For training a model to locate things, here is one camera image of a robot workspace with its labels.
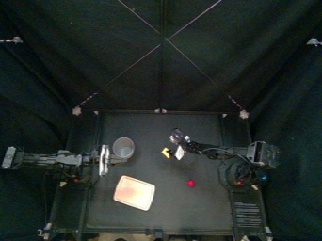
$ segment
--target gray cup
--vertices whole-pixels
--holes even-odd
[[[123,159],[129,159],[135,152],[135,143],[129,137],[122,137],[115,141],[114,153],[115,156]]]

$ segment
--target white label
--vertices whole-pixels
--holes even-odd
[[[177,150],[177,159],[182,160],[183,155],[185,155],[185,150],[183,150],[182,146],[179,146],[178,150]]]

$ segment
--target red object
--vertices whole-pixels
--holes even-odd
[[[189,187],[194,187],[195,186],[195,181],[193,179],[187,180],[186,182]]]

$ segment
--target yellow object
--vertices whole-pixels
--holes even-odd
[[[167,148],[163,149],[162,154],[166,156],[166,158],[170,158],[170,157],[171,157],[171,154],[170,154]]]

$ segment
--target black curtain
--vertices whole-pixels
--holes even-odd
[[[269,224],[281,240],[322,240],[321,67],[322,48],[300,48],[253,112],[254,138],[284,151],[265,187]]]
[[[11,40],[19,35],[3,23],[2,40]],[[28,153],[65,149],[70,126],[67,105],[28,44],[2,43],[0,163],[10,146]],[[0,169],[0,240],[36,240],[36,230],[44,228],[51,212],[54,187],[39,169]]]

